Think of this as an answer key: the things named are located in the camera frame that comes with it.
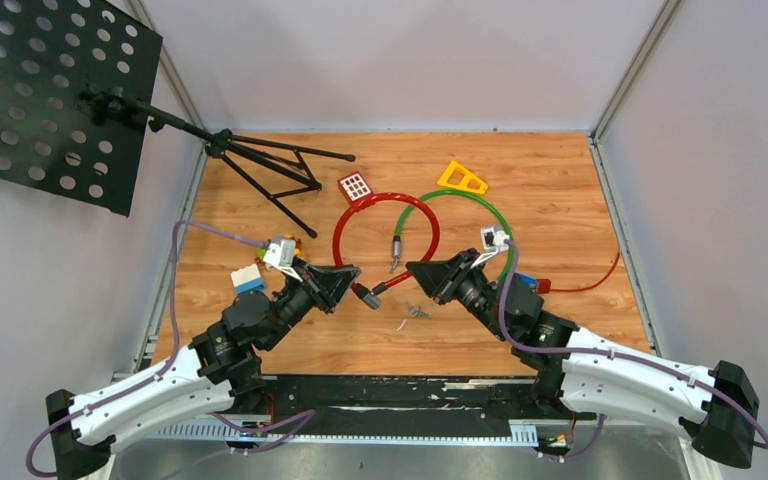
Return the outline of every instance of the green ring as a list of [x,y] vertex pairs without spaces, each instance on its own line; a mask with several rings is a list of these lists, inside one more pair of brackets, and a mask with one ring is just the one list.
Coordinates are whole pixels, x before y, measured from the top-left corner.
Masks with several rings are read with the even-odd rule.
[[[505,220],[505,217],[502,216],[501,213],[499,213],[498,210],[496,210],[496,207],[494,207],[490,202],[487,200],[484,200],[483,198],[479,197],[478,195],[467,193],[467,192],[461,192],[460,190],[436,190],[434,192],[426,193],[425,195],[419,197],[420,200],[423,202],[426,200],[430,200],[434,197],[440,197],[444,195],[456,195],[458,197],[464,197],[469,198],[471,200],[475,200],[476,202],[480,203],[484,206],[487,210],[490,210],[490,213],[492,213],[496,220],[499,221],[499,223],[502,224],[502,228],[505,229],[505,233],[507,233],[511,237],[511,241],[514,239],[514,234],[511,232],[511,226],[508,225],[508,222]],[[413,205],[408,205],[408,207],[405,209],[404,212],[402,212],[402,216],[399,217],[399,221],[396,222],[396,231],[393,233],[393,235],[401,235],[402,234],[402,227],[405,226],[405,220],[408,219],[408,216],[410,215],[410,212],[414,210]],[[513,250],[508,250],[508,261],[505,263],[505,268],[502,269],[502,273],[499,274],[499,280],[505,278],[505,275],[508,274],[508,271],[511,269],[511,264],[514,261],[513,256]]]

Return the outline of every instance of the stand leg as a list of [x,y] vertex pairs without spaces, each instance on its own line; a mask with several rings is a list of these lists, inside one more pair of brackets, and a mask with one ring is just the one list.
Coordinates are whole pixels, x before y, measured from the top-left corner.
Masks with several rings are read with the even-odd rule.
[[284,206],[283,203],[278,201],[278,198],[271,194],[269,190],[263,188],[263,186],[259,183],[257,183],[257,180],[252,178],[251,175],[246,173],[245,170],[240,168],[239,165],[234,163],[233,160],[231,160],[228,155],[222,155],[222,161],[225,162],[229,167],[231,167],[235,172],[237,172],[238,175],[246,179],[247,182],[249,182],[258,192],[260,192],[264,197],[266,197],[267,200],[272,202],[276,207],[278,207],[282,212],[284,212],[285,215],[290,217],[294,222],[296,222],[296,225],[302,227],[302,229],[310,235],[311,238],[316,238],[318,234],[316,233],[316,230],[310,228],[306,223],[302,221],[301,218],[297,217],[295,213],[292,212],[289,208]]
[[307,173],[307,176],[310,177],[313,181],[316,181],[316,177],[313,176],[313,172],[310,171],[310,167],[307,166],[307,162],[304,161],[304,157],[302,157],[302,154],[299,153],[298,150],[294,150],[293,153],[296,155],[296,160],[299,161],[299,164],[304,168],[305,173]]
[[234,135],[231,137],[231,139],[235,142],[250,143],[252,145],[260,145],[262,147],[280,148],[282,150],[309,153],[311,155],[319,155],[321,157],[339,158],[347,162],[355,161],[355,156],[351,154],[329,152],[328,150],[319,150],[316,148],[303,147],[301,145],[290,145],[289,143],[272,142],[269,140],[261,140],[259,138],[243,137],[241,135]]
[[243,158],[247,158],[254,163],[257,163],[258,165],[262,165],[272,170],[273,172],[280,173],[281,175],[284,175],[287,178],[291,178],[301,183],[302,185],[307,185],[308,187],[311,187],[311,188],[322,188],[322,185],[320,185],[315,180],[307,178],[298,172],[290,170],[289,168],[285,168],[281,165],[277,165],[273,163],[270,159],[261,155],[260,152],[258,152],[257,150],[252,150],[251,148],[248,148],[245,145],[231,143],[230,145],[228,145],[228,150],[230,150],[233,153],[236,153],[237,155]]

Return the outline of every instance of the white backdrop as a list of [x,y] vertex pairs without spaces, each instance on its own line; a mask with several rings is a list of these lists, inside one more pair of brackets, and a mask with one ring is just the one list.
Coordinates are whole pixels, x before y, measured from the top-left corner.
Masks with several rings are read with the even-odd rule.
[[768,428],[768,3],[684,2],[605,149],[664,354],[743,365]]
[[[154,104],[183,114],[159,78]],[[0,180],[0,479],[29,478],[45,396],[132,368],[198,142],[149,134],[130,218]],[[50,442],[37,467],[53,470]]]
[[662,0],[145,0],[212,128],[589,129]]

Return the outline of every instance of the tripod stand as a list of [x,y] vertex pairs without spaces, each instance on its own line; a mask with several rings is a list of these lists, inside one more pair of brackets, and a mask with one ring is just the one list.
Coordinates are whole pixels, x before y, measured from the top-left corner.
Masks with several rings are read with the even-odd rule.
[[[319,155],[322,157],[338,158],[347,162],[354,162],[355,156],[343,153],[329,152],[326,150],[318,150],[315,148],[303,147],[300,145],[290,145],[286,143],[272,142],[268,140],[260,140],[257,138],[244,137],[240,135],[234,135],[231,130],[225,129],[219,133],[210,133],[207,130],[196,127],[195,125],[188,123],[186,120],[176,117],[171,113],[164,112],[158,108],[152,107],[148,103],[145,103],[138,98],[124,94],[121,90],[112,94],[99,92],[90,93],[85,97],[85,100],[95,103],[97,108],[106,105],[108,110],[113,110],[116,114],[117,110],[124,109],[126,113],[141,113],[151,117],[148,122],[149,128],[153,132],[158,132],[164,126],[169,125],[172,128],[182,130],[191,135],[195,135],[206,142],[205,153],[209,157],[218,158],[225,162],[232,170],[234,170],[239,176],[243,177],[249,182],[258,192],[261,193],[267,200],[272,202],[273,205],[278,207],[285,215],[290,217],[296,224],[312,238],[317,237],[316,230],[308,226],[302,219],[300,219],[292,210],[287,208],[286,205],[279,200],[283,197],[290,195],[297,195],[299,193],[312,192],[322,190],[322,184],[316,180],[313,172],[307,166],[307,163],[302,156],[303,153],[309,155]],[[277,148],[281,150],[288,150],[293,152],[296,157],[295,160],[288,160],[271,153],[261,150],[255,150],[248,145],[259,145],[263,147]],[[287,178],[295,180],[303,185],[301,188],[294,190],[287,190],[285,192],[271,193],[263,185],[257,182],[251,175],[248,174],[242,167],[240,167],[234,160],[232,160],[226,152],[232,152],[247,160],[266,167],[273,172],[280,173]],[[295,170],[291,170],[284,165],[293,167]]]

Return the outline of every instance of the red ring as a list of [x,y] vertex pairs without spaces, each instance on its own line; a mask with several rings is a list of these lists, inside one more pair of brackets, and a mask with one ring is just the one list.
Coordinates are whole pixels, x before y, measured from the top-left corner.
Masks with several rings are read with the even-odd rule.
[[[355,213],[363,210],[364,208],[368,208],[378,202],[385,201],[385,200],[393,200],[397,202],[404,202],[409,203],[413,205],[414,207],[420,209],[422,213],[425,214],[426,217],[428,217],[428,221],[431,223],[431,244],[428,245],[428,250],[425,251],[425,255],[422,257],[423,262],[427,262],[428,260],[431,260],[431,257],[434,255],[434,252],[437,251],[437,245],[440,244],[440,223],[437,221],[437,216],[434,215],[434,212],[431,210],[431,208],[423,203],[420,199],[416,197],[412,197],[410,195],[406,195],[404,193],[373,193],[372,195],[368,197],[364,197],[357,202],[352,203],[349,205],[349,208],[343,212],[343,215],[340,217],[339,220],[337,220],[337,226],[334,227],[334,238],[331,241],[331,250],[334,254],[334,264],[338,267],[342,267],[343,264],[343,256],[340,254],[340,238],[343,236],[343,228],[345,228],[346,223],[348,223],[349,219],[354,215]],[[395,277],[391,278],[390,280],[387,280],[384,282],[384,285],[386,285],[387,288],[390,288],[394,285],[397,285],[408,278],[410,278],[412,274],[405,270],[399,275],[396,275]],[[352,288],[355,288],[359,286],[358,283],[355,283],[352,285]]]

